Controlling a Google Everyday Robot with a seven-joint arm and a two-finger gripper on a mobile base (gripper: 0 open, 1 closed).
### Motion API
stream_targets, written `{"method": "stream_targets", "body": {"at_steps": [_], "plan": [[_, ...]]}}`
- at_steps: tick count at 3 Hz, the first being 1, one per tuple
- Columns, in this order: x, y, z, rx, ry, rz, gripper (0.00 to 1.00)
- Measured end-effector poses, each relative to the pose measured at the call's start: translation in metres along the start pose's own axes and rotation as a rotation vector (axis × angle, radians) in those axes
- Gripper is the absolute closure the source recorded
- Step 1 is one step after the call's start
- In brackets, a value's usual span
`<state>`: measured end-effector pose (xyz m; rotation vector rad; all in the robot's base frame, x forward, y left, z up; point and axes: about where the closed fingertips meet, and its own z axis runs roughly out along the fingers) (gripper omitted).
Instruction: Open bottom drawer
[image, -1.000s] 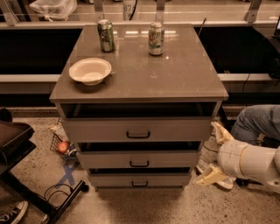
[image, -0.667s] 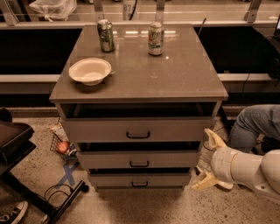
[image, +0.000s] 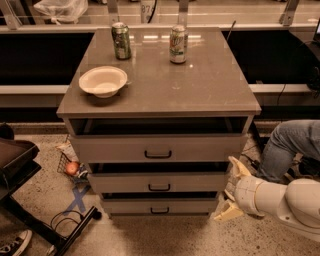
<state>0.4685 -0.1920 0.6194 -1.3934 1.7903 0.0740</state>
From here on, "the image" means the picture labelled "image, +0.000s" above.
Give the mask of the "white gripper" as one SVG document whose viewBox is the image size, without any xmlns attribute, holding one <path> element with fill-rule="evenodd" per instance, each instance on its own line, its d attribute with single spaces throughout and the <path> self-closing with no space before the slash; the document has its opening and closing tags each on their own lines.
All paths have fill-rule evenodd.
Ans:
<svg viewBox="0 0 320 256">
<path fill-rule="evenodd" d="M 258 191 L 258 187 L 264 183 L 264 180 L 255 176 L 250 176 L 251 173 L 247 167 L 235 157 L 229 156 L 228 159 L 232 164 L 232 175 L 237 178 L 242 177 L 236 184 L 234 192 L 235 202 L 238 205 L 229 199 L 220 202 L 214 220 L 226 222 L 242 216 L 244 212 L 250 215 L 263 216 L 264 213 L 259 211 L 256 206 L 255 195 Z"/>
</svg>

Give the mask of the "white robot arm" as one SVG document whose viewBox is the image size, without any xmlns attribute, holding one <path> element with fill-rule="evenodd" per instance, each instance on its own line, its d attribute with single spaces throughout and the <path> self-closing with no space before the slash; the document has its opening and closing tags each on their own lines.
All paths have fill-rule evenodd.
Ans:
<svg viewBox="0 0 320 256">
<path fill-rule="evenodd" d="M 269 214 L 289 230 L 320 241 L 320 182 L 300 178 L 288 185 L 253 176 L 238 159 L 232 164 L 224 194 L 214 219 L 229 221 L 243 214 L 263 217 Z"/>
</svg>

